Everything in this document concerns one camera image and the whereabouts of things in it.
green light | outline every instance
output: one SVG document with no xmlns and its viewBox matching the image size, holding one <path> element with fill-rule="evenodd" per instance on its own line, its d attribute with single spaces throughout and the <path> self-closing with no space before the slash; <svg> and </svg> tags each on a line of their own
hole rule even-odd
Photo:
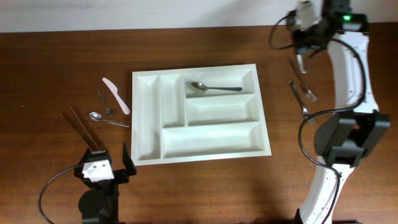
<svg viewBox="0 0 398 224">
<path fill-rule="evenodd" d="M 343 19 L 345 21 L 350 21 L 351 20 L 351 16 L 350 15 L 345 15 L 345 16 L 343 16 Z"/>
</svg>

white wall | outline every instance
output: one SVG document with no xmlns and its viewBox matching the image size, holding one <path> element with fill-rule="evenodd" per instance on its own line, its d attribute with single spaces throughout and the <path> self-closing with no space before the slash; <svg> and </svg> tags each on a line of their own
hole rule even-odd
<svg viewBox="0 0 398 224">
<path fill-rule="evenodd" d="M 297 0 L 0 0 L 0 32 L 271 25 Z M 398 0 L 351 0 L 371 22 L 398 22 Z"/>
</svg>

fork handle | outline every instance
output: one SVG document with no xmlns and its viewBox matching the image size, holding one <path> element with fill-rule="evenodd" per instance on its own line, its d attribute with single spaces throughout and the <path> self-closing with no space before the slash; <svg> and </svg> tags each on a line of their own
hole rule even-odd
<svg viewBox="0 0 398 224">
<path fill-rule="evenodd" d="M 305 106 L 304 106 L 303 99 L 301 99 L 301 96 L 300 96 L 300 94 L 299 94 L 299 91 L 297 91 L 297 88 L 296 88 L 296 86 L 294 85 L 293 80 L 289 80 L 289 81 L 287 81 L 287 82 L 289 83 L 289 86 L 290 86 L 290 88 L 292 89 L 292 91 L 293 91 L 293 93 L 294 93 L 294 96 L 296 97 L 296 99 L 297 99 L 298 103 L 300 104 L 301 108 L 304 109 Z"/>
</svg>

silver spoon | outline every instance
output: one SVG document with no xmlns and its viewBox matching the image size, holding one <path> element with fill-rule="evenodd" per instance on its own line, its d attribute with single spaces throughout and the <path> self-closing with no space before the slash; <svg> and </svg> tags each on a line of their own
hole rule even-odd
<svg viewBox="0 0 398 224">
<path fill-rule="evenodd" d="M 242 91 L 242 87 L 207 87 L 200 82 L 187 82 L 187 85 L 195 93 L 205 93 L 207 90 Z"/>
<path fill-rule="evenodd" d="M 97 113 L 97 112 L 91 112 L 89 114 L 89 116 L 90 116 L 90 118 L 93 121 L 106 121 L 106 122 L 111 123 L 111 124 L 116 124 L 116 125 L 120 125 L 120 126 L 127 127 L 127 128 L 130 127 L 130 125 L 128 125 L 128 124 L 123 124 L 123 123 L 120 123 L 120 122 L 117 122 L 117 121 L 111 121 L 111 120 L 103 119 L 102 116 L 99 113 Z"/>
<path fill-rule="evenodd" d="M 112 115 L 112 110 L 108 107 L 108 104 L 106 103 L 105 97 L 102 95 L 100 90 L 97 90 L 99 97 L 101 97 L 102 103 L 105 106 L 105 115 L 106 116 L 111 116 Z"/>
</svg>

cable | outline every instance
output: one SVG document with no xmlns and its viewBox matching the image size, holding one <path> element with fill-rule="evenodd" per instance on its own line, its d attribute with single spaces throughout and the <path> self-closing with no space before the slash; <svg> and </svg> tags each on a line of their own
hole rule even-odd
<svg viewBox="0 0 398 224">
<path fill-rule="evenodd" d="M 57 177 L 59 177 L 60 175 L 66 173 L 66 172 L 68 172 L 68 171 L 71 171 L 71 170 L 73 170 L 73 169 L 79 168 L 79 167 L 83 167 L 83 165 L 81 165 L 81 164 L 80 164 L 80 165 L 75 165 L 75 166 L 73 166 L 73 167 L 71 167 L 71 168 L 67 168 L 66 170 L 62 171 L 61 173 L 55 175 L 53 178 L 51 178 L 51 180 L 49 180 L 49 181 L 44 185 L 42 191 L 40 191 L 40 195 L 39 195 L 39 211 L 40 211 L 40 214 L 43 216 L 44 220 L 47 221 L 48 223 L 54 224 L 54 222 L 52 222 L 52 221 L 44 214 L 43 209 L 42 209 L 42 197 L 43 197 L 43 194 L 44 194 L 45 189 L 51 184 L 51 182 L 52 182 L 53 180 L 55 180 L 55 179 L 56 179 Z"/>
<path fill-rule="evenodd" d="M 270 46 L 272 49 L 275 49 L 275 50 L 284 50 L 284 49 L 288 49 L 288 48 L 291 48 L 291 47 L 294 47 L 294 46 L 295 46 L 295 44 L 290 44 L 290 45 L 286 45 L 286 46 L 284 46 L 284 47 L 275 47 L 274 43 L 272 43 L 272 39 L 274 38 L 274 32 L 275 32 L 275 30 L 276 30 L 276 27 L 277 27 L 278 24 L 279 24 L 280 22 L 282 22 L 284 19 L 287 19 L 288 16 L 289 16 L 289 15 L 286 15 L 285 17 L 279 19 L 279 21 L 278 21 L 278 22 L 272 27 L 272 29 L 271 29 L 271 33 L 269 34 L 269 38 L 268 38 L 268 43 L 269 43 L 269 46 Z"/>
<path fill-rule="evenodd" d="M 301 148 L 301 151 L 303 152 L 304 156 L 307 157 L 314 164 L 332 170 L 335 173 L 336 177 L 337 177 L 336 191 L 335 191 L 335 194 L 333 196 L 333 200 L 331 201 L 330 209 L 329 209 L 327 215 L 325 216 L 325 218 L 323 219 L 322 224 L 324 224 L 327 221 L 327 219 L 330 216 L 330 213 L 332 211 L 332 208 L 335 206 L 335 203 L 336 203 L 336 200 L 337 200 L 338 191 L 339 191 L 339 188 L 340 188 L 340 177 L 341 177 L 341 174 L 335 168 L 329 167 L 326 164 L 318 162 L 314 158 L 312 158 L 310 155 L 308 155 L 308 152 L 305 150 L 304 145 L 303 145 L 303 141 L 302 141 L 303 127 L 307 123 L 308 120 L 310 120 L 310 119 L 312 119 L 312 118 L 314 118 L 316 116 L 320 116 L 320 115 L 328 114 L 328 113 L 338 113 L 338 112 L 344 112 L 344 111 L 353 110 L 353 109 L 357 108 L 365 100 L 365 97 L 366 97 L 366 73 L 365 73 L 365 68 L 364 68 L 363 62 L 361 60 L 361 57 L 355 51 L 355 49 L 352 46 L 350 46 L 350 44 L 347 44 L 346 42 L 344 42 L 342 40 L 339 40 L 339 39 L 335 39 L 335 38 L 332 38 L 331 41 L 339 43 L 339 44 L 345 46 L 346 48 L 348 48 L 353 53 L 354 57 L 357 59 L 357 61 L 359 63 L 359 68 L 361 69 L 361 74 L 362 74 L 362 79 L 363 79 L 363 82 L 362 82 L 363 94 L 359 98 L 358 102 L 355 105 L 353 105 L 353 106 L 349 106 L 349 107 L 341 108 L 341 109 L 323 110 L 323 111 L 319 111 L 319 112 L 316 112 L 316 113 L 310 115 L 309 117 L 305 118 L 302 121 L 302 123 L 301 123 L 301 125 L 300 125 L 300 127 L 298 129 L 298 143 L 300 144 L 300 148 Z"/>
</svg>

